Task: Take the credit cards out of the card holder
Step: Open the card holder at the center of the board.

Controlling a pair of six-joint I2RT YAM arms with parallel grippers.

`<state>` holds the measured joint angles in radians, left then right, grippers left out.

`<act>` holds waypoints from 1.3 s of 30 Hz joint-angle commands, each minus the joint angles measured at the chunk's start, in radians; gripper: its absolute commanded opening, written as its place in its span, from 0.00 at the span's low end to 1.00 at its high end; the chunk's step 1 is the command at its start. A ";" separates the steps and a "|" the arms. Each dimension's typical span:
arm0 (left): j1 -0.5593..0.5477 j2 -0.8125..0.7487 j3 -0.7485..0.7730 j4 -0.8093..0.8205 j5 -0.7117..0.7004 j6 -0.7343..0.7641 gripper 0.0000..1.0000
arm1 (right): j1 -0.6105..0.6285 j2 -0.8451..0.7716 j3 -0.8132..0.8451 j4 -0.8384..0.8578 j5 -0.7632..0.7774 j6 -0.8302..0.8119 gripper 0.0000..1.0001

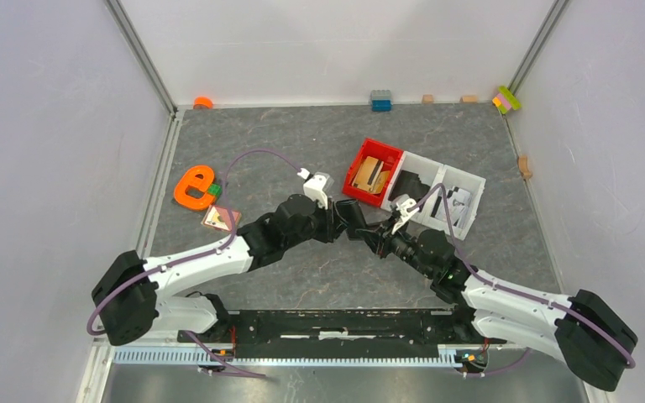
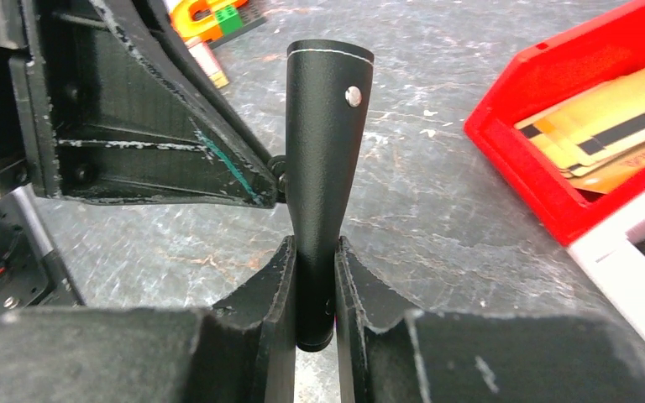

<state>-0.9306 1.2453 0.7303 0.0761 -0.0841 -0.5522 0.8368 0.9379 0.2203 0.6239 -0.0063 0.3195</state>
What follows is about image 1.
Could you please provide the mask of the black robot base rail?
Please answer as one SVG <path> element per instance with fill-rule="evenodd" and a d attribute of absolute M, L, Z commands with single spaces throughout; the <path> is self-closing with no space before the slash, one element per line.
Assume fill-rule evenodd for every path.
<path fill-rule="evenodd" d="M 238 359 L 423 359 L 443 345 L 482 345 L 471 317 L 449 309 L 241 310 L 198 334 Z"/>

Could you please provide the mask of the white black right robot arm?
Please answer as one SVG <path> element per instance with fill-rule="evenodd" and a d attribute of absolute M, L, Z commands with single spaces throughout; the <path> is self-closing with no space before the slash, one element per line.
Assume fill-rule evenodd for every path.
<path fill-rule="evenodd" d="M 444 232 L 414 237 L 393 232 L 387 222 L 353 230 L 381 258 L 390 254 L 431 281 L 431 290 L 462 311 L 453 335 L 463 343 L 498 339 L 545 353 L 567 365 L 585 383 L 616 390 L 635 366 L 637 334 L 596 293 L 573 296 L 516 285 L 465 262 Z"/>

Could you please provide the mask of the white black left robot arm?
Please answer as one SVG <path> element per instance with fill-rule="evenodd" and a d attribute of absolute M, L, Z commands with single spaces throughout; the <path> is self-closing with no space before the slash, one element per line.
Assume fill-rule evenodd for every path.
<path fill-rule="evenodd" d="M 190 330 L 210 342 L 224 340 L 230 320 L 221 303 L 204 296 L 186 302 L 178 295 L 196 285 L 243 274 L 281 260 L 286 251 L 309 240 L 332 243 L 342 233 L 351 239 L 366 228 L 358 201 L 331 201 L 320 207 L 294 194 L 274 212 L 243 225 L 233 236 L 178 254 L 143 259 L 121 253 L 92 290 L 95 317 L 113 346 L 132 343 L 147 332 Z"/>

